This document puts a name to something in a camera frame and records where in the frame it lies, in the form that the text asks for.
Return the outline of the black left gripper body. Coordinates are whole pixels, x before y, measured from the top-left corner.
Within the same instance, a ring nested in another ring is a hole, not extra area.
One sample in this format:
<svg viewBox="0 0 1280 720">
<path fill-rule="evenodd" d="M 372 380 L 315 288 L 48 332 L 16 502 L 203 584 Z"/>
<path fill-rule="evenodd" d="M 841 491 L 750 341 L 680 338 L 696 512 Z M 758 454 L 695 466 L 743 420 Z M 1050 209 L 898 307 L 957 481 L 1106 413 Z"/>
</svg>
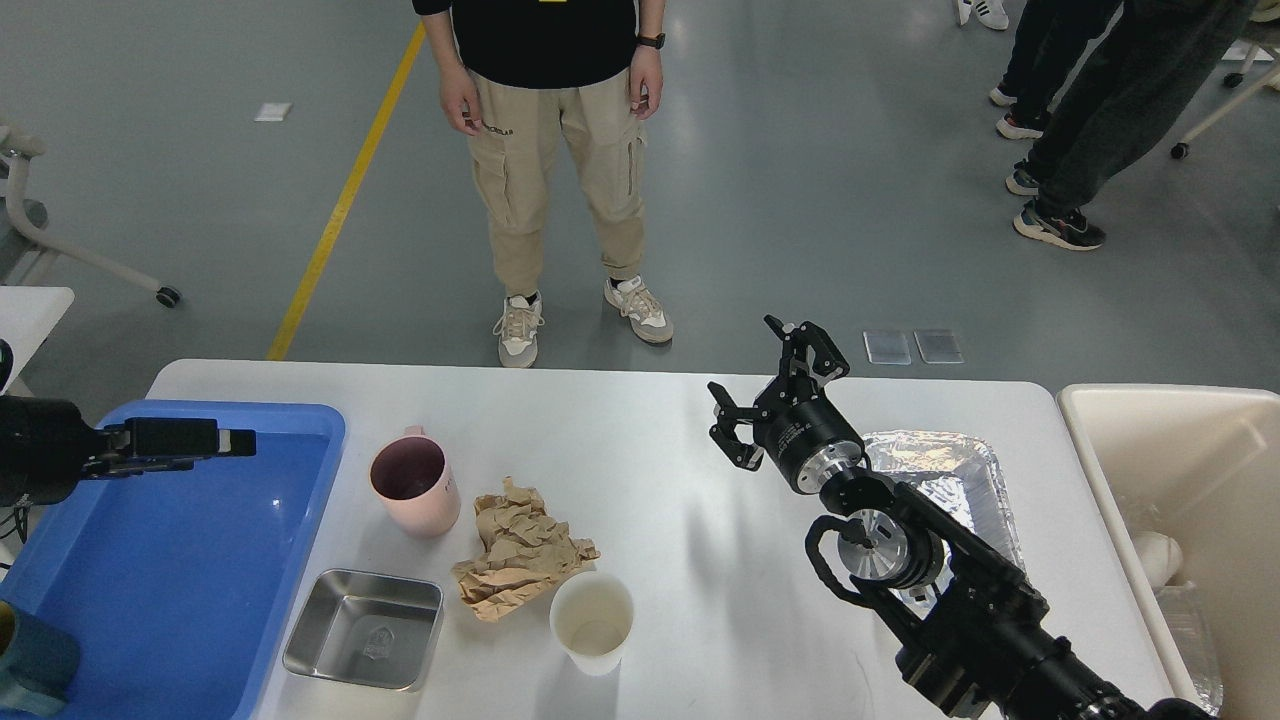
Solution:
<svg viewBox="0 0 1280 720">
<path fill-rule="evenodd" d="M 128 441 L 122 427 L 87 425 L 65 400 L 1 398 L 1 505 L 49 506 L 70 496 L 86 477 L 108 474 L 110 456 Z"/>
</svg>

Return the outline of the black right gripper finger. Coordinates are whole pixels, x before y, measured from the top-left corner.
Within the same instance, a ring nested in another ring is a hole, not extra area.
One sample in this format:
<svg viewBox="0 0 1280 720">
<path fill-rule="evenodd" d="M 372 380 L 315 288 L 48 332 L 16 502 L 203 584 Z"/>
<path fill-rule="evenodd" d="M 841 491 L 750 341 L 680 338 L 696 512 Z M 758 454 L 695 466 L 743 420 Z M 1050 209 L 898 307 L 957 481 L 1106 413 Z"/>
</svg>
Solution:
<svg viewBox="0 0 1280 720">
<path fill-rule="evenodd" d="M 717 382 L 709 382 L 708 391 L 716 401 L 713 410 L 716 421 L 709 429 L 709 437 L 736 468 L 756 471 L 762 464 L 764 448 L 754 442 L 742 442 L 739 438 L 737 428 L 768 421 L 768 411 L 755 405 L 750 407 L 736 405 L 728 391 Z"/>
<path fill-rule="evenodd" d="M 824 397 L 824 386 L 849 374 L 849 361 L 826 329 L 764 315 L 764 323 L 782 342 L 780 369 L 764 389 L 765 404 L 797 404 Z"/>
</svg>

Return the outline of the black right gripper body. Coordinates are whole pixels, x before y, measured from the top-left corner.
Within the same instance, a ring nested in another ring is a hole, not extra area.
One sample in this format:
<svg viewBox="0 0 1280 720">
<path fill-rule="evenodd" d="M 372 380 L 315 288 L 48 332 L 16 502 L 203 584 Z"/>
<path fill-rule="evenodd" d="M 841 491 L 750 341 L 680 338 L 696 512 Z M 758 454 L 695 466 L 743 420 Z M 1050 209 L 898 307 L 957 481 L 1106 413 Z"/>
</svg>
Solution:
<svg viewBox="0 0 1280 720">
<path fill-rule="evenodd" d="M 755 425 L 755 442 L 800 495 L 819 495 L 867 456 L 863 438 L 823 395 L 767 411 Z"/>
</svg>

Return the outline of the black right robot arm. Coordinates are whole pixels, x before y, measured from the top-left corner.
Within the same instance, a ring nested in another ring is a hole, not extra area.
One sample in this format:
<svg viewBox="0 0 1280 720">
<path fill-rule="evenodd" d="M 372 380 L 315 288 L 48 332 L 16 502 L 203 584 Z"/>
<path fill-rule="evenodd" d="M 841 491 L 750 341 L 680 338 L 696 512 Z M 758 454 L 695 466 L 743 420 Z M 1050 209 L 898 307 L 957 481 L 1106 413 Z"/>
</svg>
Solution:
<svg viewBox="0 0 1280 720">
<path fill-rule="evenodd" d="M 824 392 L 849 373 L 829 334 L 771 315 L 765 324 L 782 343 L 780 369 L 749 406 L 710 383 L 710 438 L 735 466 L 754 471 L 768 457 L 794 492 L 822 501 L 806 556 L 837 598 L 874 611 L 900 641 L 895 662 L 911 688 L 948 717 L 989 706 L 1009 719 L 1204 717 L 1181 698 L 1140 707 L 1047 633 L 1050 606 L 1020 568 L 872 466 Z"/>
</svg>

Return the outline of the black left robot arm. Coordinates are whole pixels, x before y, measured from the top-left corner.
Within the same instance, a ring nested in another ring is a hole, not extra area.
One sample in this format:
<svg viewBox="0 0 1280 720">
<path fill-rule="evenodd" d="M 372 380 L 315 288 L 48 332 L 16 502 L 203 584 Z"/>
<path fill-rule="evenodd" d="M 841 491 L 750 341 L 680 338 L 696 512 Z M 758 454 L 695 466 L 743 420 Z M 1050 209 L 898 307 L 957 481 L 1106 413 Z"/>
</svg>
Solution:
<svg viewBox="0 0 1280 720">
<path fill-rule="evenodd" d="M 4 395 L 3 537 L 26 542 L 31 510 L 65 501 L 83 480 L 188 471 L 209 459 L 252 457 L 257 445 L 256 430 L 211 418 L 129 416 L 92 428 L 70 401 Z"/>
</svg>

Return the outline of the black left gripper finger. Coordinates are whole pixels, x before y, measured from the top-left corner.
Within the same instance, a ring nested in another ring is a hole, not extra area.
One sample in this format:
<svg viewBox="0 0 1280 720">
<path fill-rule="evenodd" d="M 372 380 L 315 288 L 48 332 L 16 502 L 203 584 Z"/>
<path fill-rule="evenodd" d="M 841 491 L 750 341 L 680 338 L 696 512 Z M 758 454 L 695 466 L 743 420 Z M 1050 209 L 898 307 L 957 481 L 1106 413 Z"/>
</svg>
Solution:
<svg viewBox="0 0 1280 720">
<path fill-rule="evenodd" d="M 125 469 L 131 471 L 183 471 L 200 460 L 257 454 L 255 430 L 221 429 L 207 418 L 131 418 L 125 430 Z"/>
</svg>

